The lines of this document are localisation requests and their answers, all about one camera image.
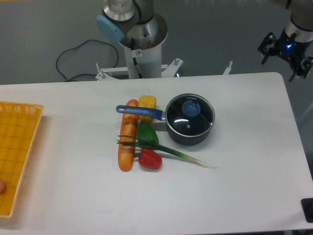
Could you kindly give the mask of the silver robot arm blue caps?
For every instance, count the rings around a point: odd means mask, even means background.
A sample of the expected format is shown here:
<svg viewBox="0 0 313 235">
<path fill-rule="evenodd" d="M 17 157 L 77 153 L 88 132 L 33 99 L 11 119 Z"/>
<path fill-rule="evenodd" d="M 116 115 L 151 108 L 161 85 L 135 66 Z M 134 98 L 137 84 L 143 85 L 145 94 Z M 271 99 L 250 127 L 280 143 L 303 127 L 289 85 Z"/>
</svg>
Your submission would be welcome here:
<svg viewBox="0 0 313 235">
<path fill-rule="evenodd" d="M 279 38 L 270 32 L 258 51 L 264 64 L 270 56 L 278 56 L 296 76 L 306 78 L 313 58 L 306 56 L 313 43 L 313 2 L 311 0 L 275 0 L 274 4 L 291 12 L 291 18 Z M 130 79 L 174 77 L 183 61 L 175 59 L 162 69 L 161 46 L 168 35 L 167 23 L 154 12 L 151 0 L 105 0 L 96 18 L 100 31 L 124 48 Z"/>
</svg>

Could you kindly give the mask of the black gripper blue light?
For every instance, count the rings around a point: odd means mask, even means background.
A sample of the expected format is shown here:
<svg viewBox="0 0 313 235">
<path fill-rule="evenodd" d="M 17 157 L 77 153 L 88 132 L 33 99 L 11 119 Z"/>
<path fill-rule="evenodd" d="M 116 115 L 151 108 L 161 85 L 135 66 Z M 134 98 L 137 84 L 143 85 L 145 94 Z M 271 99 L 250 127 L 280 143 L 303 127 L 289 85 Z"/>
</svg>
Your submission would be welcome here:
<svg viewBox="0 0 313 235">
<path fill-rule="evenodd" d="M 308 31 L 299 28 L 284 28 L 278 40 L 272 32 L 268 33 L 257 50 L 263 56 L 262 65 L 269 57 L 278 55 L 287 61 L 293 72 L 289 78 L 289 82 L 291 82 L 295 77 L 305 79 L 313 66 L 313 58 L 305 57 L 308 47 Z"/>
</svg>

